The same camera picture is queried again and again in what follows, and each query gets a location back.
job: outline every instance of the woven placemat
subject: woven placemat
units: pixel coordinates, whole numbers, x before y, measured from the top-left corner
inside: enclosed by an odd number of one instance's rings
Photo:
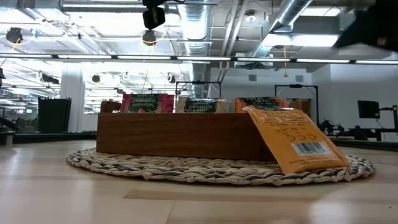
[[[95,148],[74,152],[67,157],[67,162],[93,172],[143,177],[146,180],[174,180],[188,183],[198,181],[236,185],[280,186],[351,181],[374,173],[375,168],[368,160],[345,156],[351,164],[349,168],[318,169],[289,175],[284,175],[276,162],[105,154],[96,152]]]

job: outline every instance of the ductwork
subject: ductwork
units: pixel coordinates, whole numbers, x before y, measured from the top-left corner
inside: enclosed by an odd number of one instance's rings
[[[181,4],[178,11],[182,18],[182,34],[187,40],[205,40],[208,36],[208,18],[210,8],[201,4]],[[185,43],[187,55],[203,56],[208,55],[209,45],[201,42]],[[206,80],[207,64],[193,63],[190,69],[191,81]],[[203,96],[203,86],[194,86],[193,92],[196,97]]]
[[[284,0],[279,11],[267,16],[262,27],[263,41],[253,51],[250,57],[266,57],[272,46],[264,45],[267,35],[284,26],[293,26],[293,23],[301,15],[304,9],[311,4],[312,0]]]

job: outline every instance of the orange packet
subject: orange packet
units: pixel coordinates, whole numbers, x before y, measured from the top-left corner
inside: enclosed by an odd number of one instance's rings
[[[343,153],[303,111],[260,110],[247,106],[254,124],[284,174],[331,167],[349,167]]]

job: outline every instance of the table surface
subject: table surface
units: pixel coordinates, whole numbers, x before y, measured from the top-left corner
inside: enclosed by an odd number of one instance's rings
[[[398,223],[395,152],[343,148],[376,165],[375,176],[350,183],[236,187],[127,179],[65,162],[95,144],[0,148],[0,223]]]

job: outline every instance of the green label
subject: green label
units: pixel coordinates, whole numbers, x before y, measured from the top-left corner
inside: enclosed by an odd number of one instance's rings
[[[215,113],[217,110],[217,99],[191,99],[185,101],[184,112],[186,113]]]
[[[136,94],[131,95],[129,106],[130,112],[155,113],[159,105],[158,94]]]
[[[259,97],[259,98],[243,98],[242,99],[247,106],[279,106],[278,102],[275,99],[271,99],[268,97]]]

